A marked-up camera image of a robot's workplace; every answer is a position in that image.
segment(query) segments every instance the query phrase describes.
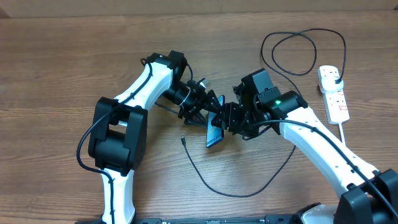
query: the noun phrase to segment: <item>robotic arm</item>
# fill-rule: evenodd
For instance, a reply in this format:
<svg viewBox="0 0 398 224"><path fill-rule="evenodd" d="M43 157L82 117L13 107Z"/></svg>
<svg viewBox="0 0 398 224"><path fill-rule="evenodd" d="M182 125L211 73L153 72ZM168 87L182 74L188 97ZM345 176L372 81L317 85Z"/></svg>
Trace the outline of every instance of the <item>robotic arm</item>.
<svg viewBox="0 0 398 224"><path fill-rule="evenodd" d="M114 205L116 224L134 222L132 180L145 153L147 112L160 95L179 105L179 118L185 124L206 126L201 110L216 113L210 121L213 126L254 138L259 134L253 124L269 120L291 120L309 124L326 134L349 157L359 170L381 189L395 209L398 209L398 175L393 170L381 174L374 166L360 159L345 147L319 119L301 96L293 91L280 94L264 69L244 78L233 88L238 103L220 105L213 90L205 92L201 81L180 81L187 65L182 53L171 51L168 56L152 54L146 59L142 75L114 100L101 98L96 105L93 123L125 100L138 88L149 74L152 77L138 94L120 106L92 131L88 152L95 158L96 167L103 169L114 179L114 200L110 201L108 178L103 175L105 211L102 222L111 223L110 204ZM109 129L109 124L126 126L126 133ZM397 220L381 205L378 198L368 199L369 187L347 164L340 154L319 134L292 123L274 123L275 132L298 146L328 179L337 196L339 207L315 207L300 214L302 223L395 223Z"/></svg>

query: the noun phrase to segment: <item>wooden table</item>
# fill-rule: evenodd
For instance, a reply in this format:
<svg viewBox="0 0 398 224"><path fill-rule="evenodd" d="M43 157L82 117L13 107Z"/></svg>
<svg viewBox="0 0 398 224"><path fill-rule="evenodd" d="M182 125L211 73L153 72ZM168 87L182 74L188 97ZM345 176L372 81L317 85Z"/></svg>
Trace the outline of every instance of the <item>wooden table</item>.
<svg viewBox="0 0 398 224"><path fill-rule="evenodd" d="M100 217L102 180L77 164L76 145L92 122L97 100L120 94L141 74L140 58L184 52L195 79L209 79L217 95L236 101L231 87L264 67L262 39L282 30L323 27L344 35L351 115L344 125L347 145L381 171L398 170L397 21L397 11L0 20L0 223ZM318 48L317 64L307 76L291 79L338 135L326 122L316 69L326 64L341 69L343 45L332 33L308 35ZM281 38L269 39L266 59ZM304 72L313 48L297 37L275 56L286 69ZM270 76L281 91L293 89L278 74ZM187 159L181 135L205 180L229 194L260 189L293 147L269 131L248 142L226 133L222 143L206 149L204 129L185 126L155 106L149 112L147 152L134 178L139 218L250 217L292 213L313 202L337 203L329 183L299 150L263 193L241 199L214 194ZM86 148L83 160L93 166Z"/></svg>

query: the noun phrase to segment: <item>white power strip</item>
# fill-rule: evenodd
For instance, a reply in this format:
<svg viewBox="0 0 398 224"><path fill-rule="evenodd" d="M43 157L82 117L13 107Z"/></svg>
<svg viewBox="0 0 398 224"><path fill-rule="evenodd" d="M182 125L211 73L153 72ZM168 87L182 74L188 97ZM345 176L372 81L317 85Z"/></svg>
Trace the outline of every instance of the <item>white power strip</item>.
<svg viewBox="0 0 398 224"><path fill-rule="evenodd" d="M336 77L339 77L338 69L330 65L321 66L318 69L318 77L320 79L319 82L321 90L322 90L322 84L323 86L325 85L333 86L334 83L328 83L328 82L334 82ZM341 142L345 145L343 127L341 124L349 120L347 102L344 96L342 86L339 85L334 85L334 86L336 87L334 90L329 89L327 93L322 93L323 102L325 104L328 123L338 124L340 129Z"/></svg>

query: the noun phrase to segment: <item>smartphone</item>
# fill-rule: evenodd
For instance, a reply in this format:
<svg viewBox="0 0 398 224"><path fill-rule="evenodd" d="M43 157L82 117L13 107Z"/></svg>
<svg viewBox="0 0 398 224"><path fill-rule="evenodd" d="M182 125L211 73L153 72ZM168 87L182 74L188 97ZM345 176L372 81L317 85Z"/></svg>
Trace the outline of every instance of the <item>smartphone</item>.
<svg viewBox="0 0 398 224"><path fill-rule="evenodd" d="M218 98L218 102L221 106L225 103L225 96L221 95ZM206 147L209 148L219 143L224 139L224 130L222 128L217 128L211 125L211 121L216 116L215 113L209 112L208 121L207 121L207 139L206 139Z"/></svg>

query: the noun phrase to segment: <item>wall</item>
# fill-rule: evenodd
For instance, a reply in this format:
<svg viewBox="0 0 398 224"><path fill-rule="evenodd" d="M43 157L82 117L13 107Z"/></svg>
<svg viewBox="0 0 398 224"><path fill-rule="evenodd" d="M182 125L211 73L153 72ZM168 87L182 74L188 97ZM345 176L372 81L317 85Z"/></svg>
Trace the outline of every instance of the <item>wall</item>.
<svg viewBox="0 0 398 224"><path fill-rule="evenodd" d="M386 10L398 0L0 0L0 17Z"/></svg>

